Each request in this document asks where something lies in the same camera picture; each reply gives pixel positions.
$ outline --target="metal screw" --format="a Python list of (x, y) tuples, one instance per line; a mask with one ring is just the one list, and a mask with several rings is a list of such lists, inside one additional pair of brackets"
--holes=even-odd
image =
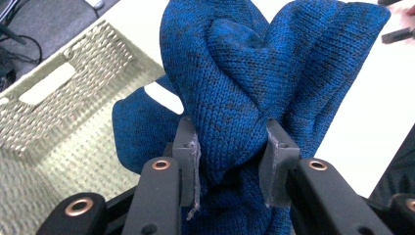
[(415, 199), (408, 199), (406, 200), (406, 206), (415, 212)]
[(316, 170), (326, 170), (327, 169), (327, 165), (323, 164), (320, 161), (310, 161), (308, 163), (308, 166), (310, 166), (311, 168), (316, 169)]
[[(81, 209), (76, 209), (75, 206), (79, 204), (85, 204), (84, 207)], [(65, 209), (65, 214), (68, 216), (78, 216), (88, 212), (92, 206), (94, 205), (94, 201), (90, 198), (80, 198), (78, 200), (73, 201), (67, 208)]]
[(163, 170), (170, 167), (170, 162), (165, 160), (160, 160), (155, 163), (153, 163), (153, 169), (156, 170)]

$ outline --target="black cable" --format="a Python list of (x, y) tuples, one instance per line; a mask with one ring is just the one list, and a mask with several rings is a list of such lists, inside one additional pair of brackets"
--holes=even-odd
[(4, 19), (6, 19), (7, 15), (13, 10), (16, 4), (19, 3), (19, 0), (11, 0), (9, 4), (6, 6), (6, 8), (3, 10), (3, 12), (0, 15), (0, 22), (3, 22)]
[[(10, 51), (3, 48), (3, 50), (6, 51), (11, 56), (11, 57), (9, 57), (9, 59), (18, 60), (18, 61), (21, 61), (21, 62), (35, 64), (35, 65), (39, 65), (40, 63), (42, 63), (42, 61), (43, 61), (43, 51), (42, 51), (42, 47), (40, 46), (40, 44), (35, 39), (33, 39), (32, 37), (29, 37), (29, 36), (19, 35), (19, 37), (29, 39), (34, 44), (36, 44), (37, 49), (39, 51), (39, 58), (37, 60), (34, 60), (34, 59), (31, 59), (28, 56), (25, 56), (25, 55), (22, 55), (22, 54), (19, 54), (19, 53), (10, 52)], [(6, 41), (6, 40), (9, 40), (9, 39), (11, 39), (11, 38), (10, 37), (5, 37), (5, 38), (0, 39), (0, 42)]]
[(95, 17), (97, 17), (97, 20), (100, 19), (100, 15), (98, 14), (98, 10), (95, 8), (92, 8), (94, 10), (95, 13)]
[(19, 12), (19, 10), (28, 2), (29, 0), (25, 0), (24, 2), (21, 3), (21, 0), (18, 1), (18, 3), (12, 8), (10, 14), (6, 17), (5, 26), (8, 26), (13, 18), (16, 16), (16, 14)]

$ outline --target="blue knitted sweater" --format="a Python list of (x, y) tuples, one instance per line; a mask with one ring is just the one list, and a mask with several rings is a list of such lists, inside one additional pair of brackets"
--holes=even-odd
[[(201, 143), (201, 208), (183, 234), (289, 234), (289, 209), (263, 202), (257, 167), (276, 118), (313, 157), (390, 16), (383, 7), (297, 0), (268, 23), (249, 0), (171, 0), (161, 23), (166, 75)], [(138, 89), (114, 106), (120, 162), (141, 172), (181, 116)]]

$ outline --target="black object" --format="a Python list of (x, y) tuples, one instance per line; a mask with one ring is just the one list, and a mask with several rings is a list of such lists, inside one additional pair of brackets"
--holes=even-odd
[(6, 36), (13, 38), (15, 41), (21, 43), (21, 45), (25, 45), (25, 41), (23, 39), (0, 23), (0, 35), (1, 34), (5, 34)]
[[(194, 128), (189, 128), (191, 122), (185, 118), (179, 124), (175, 143), (181, 143), (184, 147), (190, 147), (189, 144), (193, 143), (192, 148), (197, 153), (199, 147)], [(288, 205), (292, 201), (290, 216), (298, 235), (415, 234), (415, 195), (395, 195), (389, 207), (363, 199), (329, 163), (317, 159), (300, 160), (297, 145), (274, 119), (268, 122), (267, 129), (267, 151), (259, 165), (261, 190), (269, 206)], [(173, 157), (175, 143), (167, 144), (165, 151)], [(183, 156), (188, 153), (187, 150), (181, 151), (184, 151)], [(107, 229), (94, 234), (180, 234), (180, 205), (188, 205), (187, 197), (192, 192), (189, 187), (185, 187), (189, 191), (183, 191), (183, 184), (198, 185), (198, 177), (193, 177), (195, 181), (192, 182), (191, 178), (180, 173), (189, 168), (189, 172), (198, 171), (199, 156), (193, 154), (188, 158), (195, 161), (180, 163), (175, 158), (166, 157), (149, 160), (135, 189), (107, 202), (107, 209), (100, 210), (101, 213), (89, 213), (96, 219), (82, 216), (71, 218), (72, 225), (90, 228), (76, 234), (89, 235), (88, 231), (103, 231), (103, 227)], [(193, 200), (196, 201), (199, 191), (194, 190), (193, 193)], [(74, 200), (76, 197), (72, 196), (60, 203), (37, 234), (72, 234), (56, 228), (67, 226), (69, 218), (62, 209)]]
[(175, 159), (155, 158), (146, 162), (122, 235), (180, 234), (179, 193), (179, 163)]
[(378, 4), (381, 6), (389, 6), (402, 0), (378, 0)]
[[(36, 60), (34, 60), (34, 59), (31, 59), (30, 57), (28, 57), (26, 55), (10, 52), (10, 51), (8, 51), (4, 48), (1, 48), (1, 50), (3, 52), (5, 52), (5, 54), (6, 54), (6, 55), (4, 55), (4, 57), (9, 59), (9, 60), (17, 60), (17, 61), (24, 62), (24, 63), (40, 65), (40, 63), (42, 63), (42, 61), (43, 61), (43, 51), (42, 51), (42, 47), (40, 46), (40, 44), (34, 38), (29, 37), (29, 36), (19, 35), (19, 37), (28, 39), (31, 42), (33, 42), (36, 45), (36, 47), (39, 51), (39, 57)], [(9, 39), (11, 39), (11, 38), (10, 37), (2, 38), (2, 39), (0, 39), (0, 42), (7, 41)]]
[(382, 35), (382, 42), (386, 44), (394, 43), (397, 41), (405, 40), (414, 37), (415, 30), (411, 31), (411, 28), (407, 27), (397, 31), (393, 31), (388, 34)]
[(266, 125), (268, 143), (259, 164), (259, 187), (265, 204), (271, 207), (289, 207), (290, 196), (286, 190), (287, 173), (300, 159), (300, 148), (275, 120)]
[(16, 81), (16, 73), (6, 52), (0, 48), (0, 92), (4, 91)]
[(415, 124), (369, 198), (386, 207), (395, 194), (415, 194)]
[(21, 8), (28, 2), (29, 0), (21, 1), (16, 0), (16, 3), (14, 4), (13, 8), (11, 9), (10, 13), (7, 14), (6, 19), (4, 21), (5, 26), (8, 26), (13, 18), (16, 16), (16, 14), (21, 10)]
[(289, 175), (296, 234), (392, 234), (329, 163), (303, 159)]
[(42, 224), (37, 235), (95, 235), (107, 227), (105, 199), (94, 193), (80, 193), (63, 200)]

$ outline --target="white surface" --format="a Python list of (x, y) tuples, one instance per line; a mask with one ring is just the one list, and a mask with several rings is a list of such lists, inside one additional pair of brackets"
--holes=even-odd
[(6, 97), (1, 98), (0, 99), (0, 106), (9, 103), (9, 101), (10, 100), (8, 98), (6, 98)]
[(69, 63), (64, 63), (53, 70), (43, 80), (24, 92), (19, 100), (29, 105), (38, 105), (46, 97), (59, 89), (59, 87), (67, 83), (74, 74), (75, 68)]
[[(254, 2), (271, 21), (289, 1)], [(166, 0), (121, 0), (105, 18), (161, 64), (159, 28), (166, 4)], [(390, 6), (392, 18), (381, 34), (414, 27), (415, 18), (402, 14), (413, 4)], [(414, 55), (415, 40), (391, 45), (376, 41), (316, 154), (334, 165), (362, 196), (370, 195), (414, 124)]]
[(144, 91), (155, 101), (159, 102), (171, 111), (177, 113), (178, 115), (183, 114), (184, 108), (180, 98), (169, 92), (164, 87), (158, 85), (156, 82), (146, 85), (144, 87)]

